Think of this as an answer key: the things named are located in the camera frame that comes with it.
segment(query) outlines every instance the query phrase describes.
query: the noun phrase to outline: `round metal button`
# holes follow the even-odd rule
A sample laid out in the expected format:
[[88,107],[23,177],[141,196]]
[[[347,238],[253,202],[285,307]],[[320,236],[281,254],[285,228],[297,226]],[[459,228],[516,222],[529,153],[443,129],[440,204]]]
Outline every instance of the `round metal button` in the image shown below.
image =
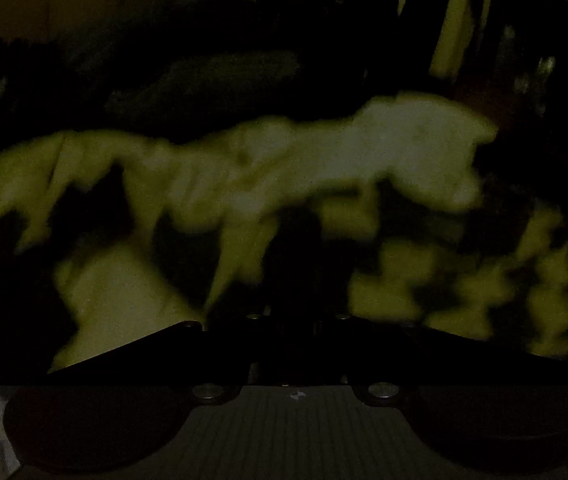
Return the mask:
[[368,393],[378,399],[390,399],[400,391],[399,386],[391,383],[375,383],[368,387]]
[[199,384],[193,387],[193,395],[199,399],[210,400],[220,397],[224,389],[218,384]]

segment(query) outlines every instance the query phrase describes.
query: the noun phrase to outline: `ribbed surface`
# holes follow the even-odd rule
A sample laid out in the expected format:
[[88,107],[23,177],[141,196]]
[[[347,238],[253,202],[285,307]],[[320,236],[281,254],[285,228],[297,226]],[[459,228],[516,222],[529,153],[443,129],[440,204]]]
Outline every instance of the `ribbed surface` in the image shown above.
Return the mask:
[[[348,386],[244,387],[193,411],[179,434],[137,464],[79,479],[489,480],[456,466],[411,432],[401,413],[360,403]],[[63,478],[23,468],[14,480]],[[529,479],[568,479],[562,470]]]

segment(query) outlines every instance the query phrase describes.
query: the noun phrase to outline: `gray ribbed panel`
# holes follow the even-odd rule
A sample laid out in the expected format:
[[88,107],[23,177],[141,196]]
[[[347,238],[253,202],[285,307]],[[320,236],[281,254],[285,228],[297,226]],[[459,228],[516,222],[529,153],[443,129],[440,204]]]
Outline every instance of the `gray ribbed panel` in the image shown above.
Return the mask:
[[[244,387],[224,406],[194,410],[179,434],[129,468],[81,479],[126,480],[568,480],[561,470],[495,477],[439,457],[398,410],[371,408],[348,386]],[[66,478],[23,468],[14,480]]]

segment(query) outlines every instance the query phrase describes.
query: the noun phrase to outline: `silver screw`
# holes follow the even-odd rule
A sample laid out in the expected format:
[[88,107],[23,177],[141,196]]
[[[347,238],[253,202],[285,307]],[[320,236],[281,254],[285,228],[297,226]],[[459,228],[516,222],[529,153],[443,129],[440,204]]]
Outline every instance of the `silver screw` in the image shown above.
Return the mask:
[[399,386],[391,383],[375,383],[368,387],[368,393],[378,399],[390,399],[400,391]]
[[200,399],[214,399],[221,396],[224,393],[224,389],[217,384],[200,384],[193,387],[193,395],[199,397]]

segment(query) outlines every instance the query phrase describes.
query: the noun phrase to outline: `black and yellow fabric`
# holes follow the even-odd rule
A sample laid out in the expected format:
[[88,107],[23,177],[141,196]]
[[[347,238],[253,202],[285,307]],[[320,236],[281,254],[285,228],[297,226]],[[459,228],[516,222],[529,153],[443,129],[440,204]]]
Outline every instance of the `black and yellow fabric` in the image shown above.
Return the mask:
[[410,96],[186,146],[61,132],[1,153],[0,382],[266,307],[568,360],[568,218],[499,182],[480,192],[470,160],[493,136]]

